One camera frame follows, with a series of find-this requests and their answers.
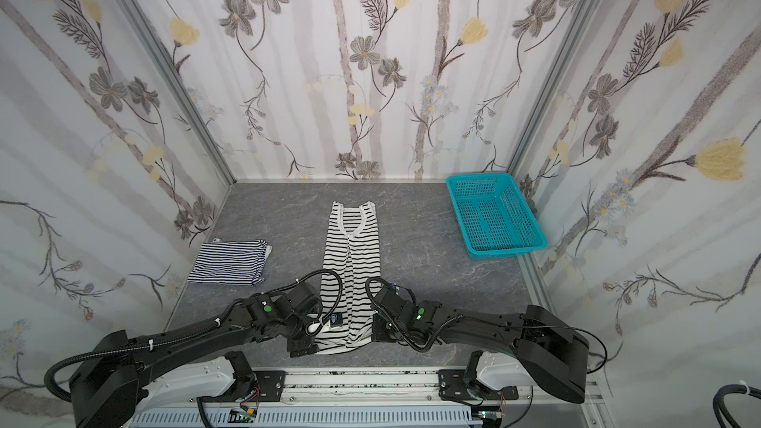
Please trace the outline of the black striped tank top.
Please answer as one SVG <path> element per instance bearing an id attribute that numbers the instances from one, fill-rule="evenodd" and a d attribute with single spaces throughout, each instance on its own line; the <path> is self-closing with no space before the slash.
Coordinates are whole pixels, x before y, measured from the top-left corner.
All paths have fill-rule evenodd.
<path id="1" fill-rule="evenodd" d="M 320 354 L 348 353 L 372 342 L 375 311 L 366 294 L 366 282 L 382 275 L 380 256 L 376 205 L 368 201 L 347 207 L 335 202 L 329 217 L 323 267 L 338 273 L 343 287 L 339 289 L 334 277 L 325 275 L 320 296 L 326 309 L 343 313 L 344 325 L 316 336 Z"/>

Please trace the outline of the blue striped tank top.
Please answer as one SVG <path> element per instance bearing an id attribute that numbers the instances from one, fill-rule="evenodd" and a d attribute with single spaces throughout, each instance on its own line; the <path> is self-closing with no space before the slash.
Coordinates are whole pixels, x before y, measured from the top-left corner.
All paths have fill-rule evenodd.
<path id="1" fill-rule="evenodd" d="M 203 243 L 187 281 L 255 287 L 263 279 L 272 251 L 273 247 L 264 240 Z"/>

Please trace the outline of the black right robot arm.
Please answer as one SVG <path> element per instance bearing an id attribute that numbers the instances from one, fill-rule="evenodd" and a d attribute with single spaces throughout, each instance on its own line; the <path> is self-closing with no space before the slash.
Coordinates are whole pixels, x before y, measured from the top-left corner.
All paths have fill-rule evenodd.
<path id="1" fill-rule="evenodd" d="M 427 353 L 437 343 L 462 344 L 518 360 L 533 382 L 560 400 L 586 398 L 590 343 L 547 309 L 528 305 L 523 313 L 487 314 L 439 301 L 403 298 L 394 285 L 372 277 L 365 293 L 376 311 L 375 342 L 394 342 Z"/>

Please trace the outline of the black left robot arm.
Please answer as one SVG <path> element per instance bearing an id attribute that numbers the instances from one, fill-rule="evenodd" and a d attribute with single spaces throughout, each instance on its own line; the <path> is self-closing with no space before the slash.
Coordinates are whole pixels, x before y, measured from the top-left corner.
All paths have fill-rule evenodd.
<path id="1" fill-rule="evenodd" d="M 219 351 L 277 337 L 298 344 L 333 308 L 307 281 L 280 291 L 255 293 L 220 314 L 180 329 L 130 338 L 124 330 L 105 336 L 89 353 L 71 358 L 69 396 L 77 427 L 119 427 L 149 397 L 160 376 Z"/>

